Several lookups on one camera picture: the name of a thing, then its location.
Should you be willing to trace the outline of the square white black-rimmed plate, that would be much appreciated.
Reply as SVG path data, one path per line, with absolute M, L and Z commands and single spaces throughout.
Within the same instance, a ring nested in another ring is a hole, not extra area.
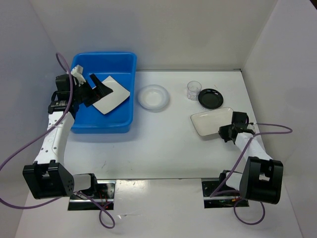
M 93 103 L 93 106 L 100 113 L 106 115 L 121 105 L 130 96 L 130 92 L 111 76 L 103 80 L 102 84 L 112 89 L 113 92 Z

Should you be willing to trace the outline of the rectangular white plate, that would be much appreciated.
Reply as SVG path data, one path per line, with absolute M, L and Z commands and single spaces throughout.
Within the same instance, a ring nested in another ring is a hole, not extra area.
M 231 124 L 233 110 L 229 107 L 206 111 L 190 116 L 199 136 L 216 134 L 219 128 Z

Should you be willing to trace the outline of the round black plate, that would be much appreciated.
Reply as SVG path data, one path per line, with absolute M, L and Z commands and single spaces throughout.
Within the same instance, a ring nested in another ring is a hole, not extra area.
M 217 109 L 223 104 L 223 96 L 215 89 L 204 89 L 198 95 L 199 103 L 206 109 Z

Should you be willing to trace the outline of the round white bowl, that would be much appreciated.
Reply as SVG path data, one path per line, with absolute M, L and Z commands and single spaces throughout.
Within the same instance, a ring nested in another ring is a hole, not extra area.
M 143 87 L 138 93 L 138 102 L 140 105 L 152 111 L 163 109 L 169 103 L 168 91 L 156 84 Z

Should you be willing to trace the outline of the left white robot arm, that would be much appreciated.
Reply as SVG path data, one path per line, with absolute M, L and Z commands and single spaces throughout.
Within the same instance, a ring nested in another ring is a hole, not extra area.
M 113 92 L 95 74 L 90 78 L 94 88 L 77 76 L 63 74 L 55 79 L 57 90 L 48 106 L 48 134 L 33 164 L 25 165 L 22 172 L 35 199 L 71 197 L 77 191 L 87 198 L 98 195 L 99 186 L 93 173 L 72 175 L 64 167 L 66 143 L 79 106 L 89 107 Z

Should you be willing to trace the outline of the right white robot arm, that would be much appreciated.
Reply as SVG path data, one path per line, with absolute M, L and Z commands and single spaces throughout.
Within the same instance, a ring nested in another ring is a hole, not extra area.
M 241 154 L 233 168 L 223 173 L 211 195 L 228 195 L 235 190 L 242 199 L 277 204 L 284 166 L 262 148 L 257 141 L 261 134 L 248 128 L 247 123 L 237 122 L 220 127 L 218 134 L 224 142 L 233 142 Z

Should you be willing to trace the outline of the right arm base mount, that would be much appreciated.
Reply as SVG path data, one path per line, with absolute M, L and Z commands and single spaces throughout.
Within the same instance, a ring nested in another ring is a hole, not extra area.
M 233 208 L 234 204 L 241 200 L 240 195 L 236 192 L 231 192 L 234 189 L 226 185 L 224 185 L 215 196 L 211 196 L 220 184 L 218 178 L 202 179 L 201 184 L 205 209 Z

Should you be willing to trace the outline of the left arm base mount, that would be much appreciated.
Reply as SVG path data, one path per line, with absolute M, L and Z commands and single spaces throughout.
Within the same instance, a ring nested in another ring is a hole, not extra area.
M 86 189 L 81 191 L 83 194 L 93 199 L 106 210 L 114 208 L 115 180 L 97 180 L 95 190 Z M 70 197 L 68 211 L 90 211 L 98 210 L 98 207 L 85 196 L 74 194 Z

